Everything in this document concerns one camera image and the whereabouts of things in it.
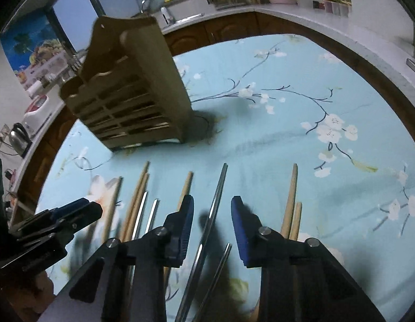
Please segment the left human hand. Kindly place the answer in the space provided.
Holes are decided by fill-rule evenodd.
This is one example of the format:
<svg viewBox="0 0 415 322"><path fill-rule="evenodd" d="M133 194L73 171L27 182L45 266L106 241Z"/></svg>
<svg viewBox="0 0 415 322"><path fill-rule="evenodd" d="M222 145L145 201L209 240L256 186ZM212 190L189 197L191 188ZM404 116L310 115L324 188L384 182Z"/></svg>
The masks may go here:
<svg viewBox="0 0 415 322"><path fill-rule="evenodd" d="M54 283L46 271L4 289L5 296L22 321L38 321L55 299Z"/></svg>

